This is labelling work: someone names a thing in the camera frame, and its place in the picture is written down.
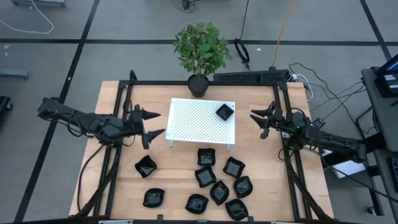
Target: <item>white pegboard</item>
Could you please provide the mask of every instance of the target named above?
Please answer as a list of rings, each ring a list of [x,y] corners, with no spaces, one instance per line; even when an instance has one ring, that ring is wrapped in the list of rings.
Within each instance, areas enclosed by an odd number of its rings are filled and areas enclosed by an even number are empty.
[[[235,144],[235,113],[226,121],[216,111],[223,104],[235,111],[235,102],[172,98],[166,140]]]

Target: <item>small black bowl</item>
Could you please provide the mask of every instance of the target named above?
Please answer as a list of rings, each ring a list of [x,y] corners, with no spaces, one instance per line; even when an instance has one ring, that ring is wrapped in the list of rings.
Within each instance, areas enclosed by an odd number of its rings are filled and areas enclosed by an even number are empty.
[[[149,189],[144,196],[143,206],[147,208],[156,208],[162,205],[164,190]]]
[[[230,200],[225,203],[225,207],[228,215],[235,221],[240,221],[249,216],[248,209],[239,199]]]
[[[233,158],[232,156],[230,158],[228,158],[228,160],[226,161],[225,167],[223,169],[223,171],[228,174],[231,175],[233,177],[235,177],[235,179],[240,178],[240,176],[242,175],[243,169],[246,165],[244,165],[243,162]]]
[[[207,187],[217,181],[216,175],[214,175],[211,166],[205,166],[200,170],[195,170],[195,177],[199,182],[199,187]]]
[[[216,111],[216,114],[220,116],[224,121],[228,120],[228,118],[234,113],[234,110],[232,110],[229,106],[227,106],[225,103],[218,108]]]
[[[199,215],[206,210],[207,202],[209,202],[209,200],[205,196],[200,194],[193,194],[188,198],[185,209],[189,212]]]
[[[138,173],[141,174],[142,178],[149,176],[149,174],[157,169],[156,163],[149,156],[144,156],[138,163],[136,163],[135,167]]]
[[[216,202],[217,205],[221,205],[226,201],[229,196],[229,189],[222,180],[215,183],[210,190],[210,197]]]
[[[198,150],[198,165],[213,166],[216,164],[216,151],[212,148]]]
[[[238,198],[244,198],[253,191],[253,185],[248,176],[235,180],[234,190]]]

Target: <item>green leafy plant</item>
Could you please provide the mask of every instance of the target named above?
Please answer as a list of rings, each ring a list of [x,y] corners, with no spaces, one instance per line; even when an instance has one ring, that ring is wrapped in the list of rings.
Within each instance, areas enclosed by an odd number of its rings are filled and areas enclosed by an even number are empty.
[[[225,68],[225,61],[232,60],[232,55],[226,47],[228,42],[224,37],[219,39],[219,34],[220,29],[211,22],[184,27],[173,43],[174,53],[180,54],[180,65],[196,76],[213,74],[221,66]]]

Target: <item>wooden tabletop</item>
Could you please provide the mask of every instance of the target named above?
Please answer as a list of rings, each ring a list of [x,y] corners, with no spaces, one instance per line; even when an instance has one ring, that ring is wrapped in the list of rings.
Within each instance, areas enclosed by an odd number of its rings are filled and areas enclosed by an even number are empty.
[[[103,82],[99,93],[95,113],[110,114],[114,108],[118,82]],[[289,98],[292,107],[302,109],[309,116],[305,90],[302,83],[288,83]],[[282,108],[283,93],[280,91]],[[147,111],[160,113],[162,116],[144,122],[147,131],[167,127],[171,98],[193,98],[187,86],[182,85],[134,85],[132,103],[140,104]],[[233,190],[234,179],[226,175],[222,168],[229,156],[243,161],[246,167],[243,175],[248,175],[253,184],[253,192],[242,198],[249,210],[249,215],[256,221],[294,221],[285,163],[278,159],[282,148],[280,133],[271,129],[265,140],[259,138],[261,130],[249,117],[250,110],[263,110],[274,100],[272,87],[268,86],[209,86],[203,100],[234,101],[236,103],[236,145],[228,151],[225,145],[203,144],[194,142],[174,142],[169,148],[165,142],[165,133],[153,140],[149,150],[143,150],[139,136],[131,147],[123,147],[119,165],[118,179],[114,193],[111,218],[115,219],[156,219],[163,214],[165,220],[232,220],[225,204],[217,206],[210,197],[211,186],[199,188],[194,171],[197,165],[198,148],[216,149],[216,164],[213,166],[217,180],[222,180],[229,188],[227,201],[236,198]],[[132,138],[124,140],[125,144]],[[82,164],[100,145],[95,139],[89,139]],[[87,165],[83,174],[81,206],[86,203],[98,186],[103,164],[103,149]],[[333,216],[328,189],[319,155],[301,150],[302,164],[307,189],[319,206]],[[158,169],[143,179],[134,167],[144,156],[156,162]],[[163,204],[158,208],[142,206],[145,192],[150,188],[165,190]],[[301,217],[305,217],[302,196],[296,190]],[[202,194],[209,199],[207,209],[201,215],[194,215],[185,210],[191,194]],[[100,214],[104,213],[108,191],[103,194]],[[76,192],[70,214],[77,213]]]

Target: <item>yellow cable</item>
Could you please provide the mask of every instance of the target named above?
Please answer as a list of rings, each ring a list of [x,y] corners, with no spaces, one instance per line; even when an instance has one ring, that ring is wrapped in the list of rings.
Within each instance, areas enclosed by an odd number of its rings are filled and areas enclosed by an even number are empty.
[[[272,66],[273,66],[273,67],[275,67],[276,58],[278,57],[278,49],[279,49],[280,40],[281,40],[282,35],[283,35],[284,31],[285,31],[287,21],[289,21],[289,17],[290,17],[290,14],[292,13],[292,10],[293,10],[294,3],[295,3],[295,2],[296,2],[296,0],[292,0],[292,3],[291,3],[291,5],[290,5],[290,9],[289,9],[289,11],[287,12],[287,15],[286,15],[286,21],[285,21],[284,25],[282,26],[282,30],[280,31],[279,38],[278,38],[278,43],[276,43],[276,50],[275,50],[274,63],[272,63]]]

